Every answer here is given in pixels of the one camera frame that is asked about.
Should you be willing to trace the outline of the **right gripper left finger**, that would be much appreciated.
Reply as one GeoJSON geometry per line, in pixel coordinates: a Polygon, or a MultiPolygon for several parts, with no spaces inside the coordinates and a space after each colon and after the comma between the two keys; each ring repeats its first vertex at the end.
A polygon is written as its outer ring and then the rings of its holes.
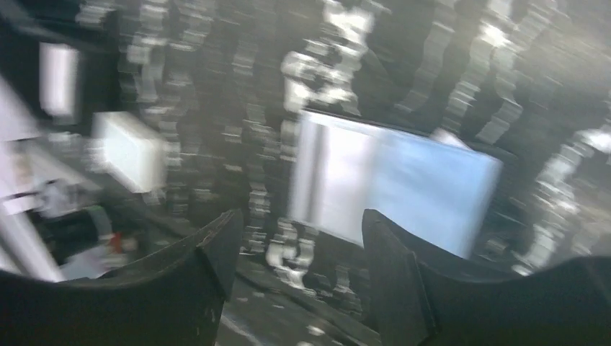
{"type": "Polygon", "coordinates": [[[97,279],[1,274],[3,345],[214,345],[231,297],[239,210],[97,279]]]}

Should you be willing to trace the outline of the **white card stack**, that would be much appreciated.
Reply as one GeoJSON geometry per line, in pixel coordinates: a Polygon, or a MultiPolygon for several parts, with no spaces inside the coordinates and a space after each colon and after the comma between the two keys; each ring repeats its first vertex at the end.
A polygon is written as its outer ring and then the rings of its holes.
{"type": "Polygon", "coordinates": [[[98,112],[92,135],[98,162],[133,193],[148,193],[166,183],[166,141],[129,112],[98,112]]]}

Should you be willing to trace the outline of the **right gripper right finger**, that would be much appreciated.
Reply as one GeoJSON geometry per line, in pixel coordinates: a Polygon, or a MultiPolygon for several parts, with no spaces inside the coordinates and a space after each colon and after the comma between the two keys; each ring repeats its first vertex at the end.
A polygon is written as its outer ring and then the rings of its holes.
{"type": "Polygon", "coordinates": [[[479,265],[362,217],[384,345],[608,345],[610,259],[577,257],[528,276],[479,265]]]}

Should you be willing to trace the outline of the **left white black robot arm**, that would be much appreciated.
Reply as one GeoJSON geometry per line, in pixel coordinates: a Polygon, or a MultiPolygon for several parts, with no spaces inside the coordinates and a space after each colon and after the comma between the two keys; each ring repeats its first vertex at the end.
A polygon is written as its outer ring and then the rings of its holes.
{"type": "Polygon", "coordinates": [[[36,147],[30,111],[1,81],[1,269],[57,283],[100,278],[138,256],[94,186],[36,147]]]}

